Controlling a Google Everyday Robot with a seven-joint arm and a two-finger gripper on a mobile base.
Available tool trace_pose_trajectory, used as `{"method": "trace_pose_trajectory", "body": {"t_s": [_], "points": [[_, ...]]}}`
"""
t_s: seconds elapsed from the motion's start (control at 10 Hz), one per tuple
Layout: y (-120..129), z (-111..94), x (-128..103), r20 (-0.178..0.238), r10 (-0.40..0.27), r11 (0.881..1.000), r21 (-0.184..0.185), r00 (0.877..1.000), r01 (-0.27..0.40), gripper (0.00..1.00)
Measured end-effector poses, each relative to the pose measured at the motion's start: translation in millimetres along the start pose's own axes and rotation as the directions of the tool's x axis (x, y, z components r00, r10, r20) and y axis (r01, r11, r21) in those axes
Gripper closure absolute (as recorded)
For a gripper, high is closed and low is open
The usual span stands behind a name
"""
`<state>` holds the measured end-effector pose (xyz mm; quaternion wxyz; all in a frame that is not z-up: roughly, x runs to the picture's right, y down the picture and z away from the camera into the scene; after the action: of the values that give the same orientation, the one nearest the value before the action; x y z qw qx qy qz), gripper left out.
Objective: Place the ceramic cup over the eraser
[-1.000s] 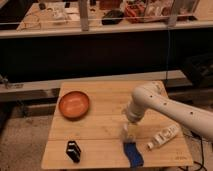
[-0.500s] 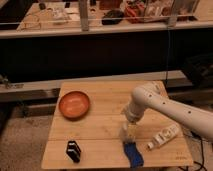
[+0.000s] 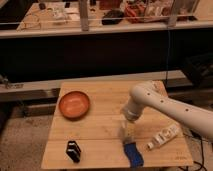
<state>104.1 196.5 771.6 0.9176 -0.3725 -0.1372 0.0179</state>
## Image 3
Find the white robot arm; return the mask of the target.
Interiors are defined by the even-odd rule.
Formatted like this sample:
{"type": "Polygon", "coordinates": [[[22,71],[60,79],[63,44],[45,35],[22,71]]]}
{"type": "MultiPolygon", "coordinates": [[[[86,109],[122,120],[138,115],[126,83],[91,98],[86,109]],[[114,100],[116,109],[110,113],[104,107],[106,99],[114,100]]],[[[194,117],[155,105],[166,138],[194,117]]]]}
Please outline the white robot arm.
{"type": "Polygon", "coordinates": [[[213,143],[213,112],[161,95],[153,81],[134,85],[122,108],[128,121],[138,120],[145,107],[151,107],[190,128],[213,143]]]}

